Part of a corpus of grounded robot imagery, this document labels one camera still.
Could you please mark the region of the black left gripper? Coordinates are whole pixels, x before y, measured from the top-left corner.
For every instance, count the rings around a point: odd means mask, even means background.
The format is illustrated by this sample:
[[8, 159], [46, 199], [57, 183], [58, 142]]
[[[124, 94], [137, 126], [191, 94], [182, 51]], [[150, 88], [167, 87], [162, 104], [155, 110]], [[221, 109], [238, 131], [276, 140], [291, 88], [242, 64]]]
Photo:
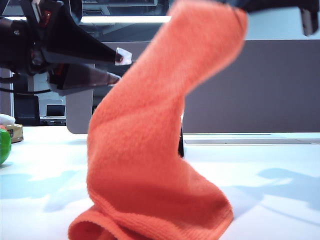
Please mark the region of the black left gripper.
[[82, 2], [19, 0], [25, 20], [0, 16], [0, 66], [15, 74], [48, 72], [50, 90], [67, 96], [113, 86], [120, 76], [85, 64], [125, 66], [132, 53], [101, 43], [80, 26]]

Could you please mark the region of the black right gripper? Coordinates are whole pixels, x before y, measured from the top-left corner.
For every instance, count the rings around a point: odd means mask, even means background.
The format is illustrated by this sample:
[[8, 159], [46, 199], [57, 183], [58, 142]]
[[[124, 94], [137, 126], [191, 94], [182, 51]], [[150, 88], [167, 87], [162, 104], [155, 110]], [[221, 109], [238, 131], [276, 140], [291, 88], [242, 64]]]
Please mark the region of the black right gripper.
[[[248, 13], [276, 8], [297, 7], [299, 0], [223, 0], [223, 4], [242, 9]], [[319, 0], [303, 0], [299, 5], [303, 34], [314, 35], [319, 29]]]

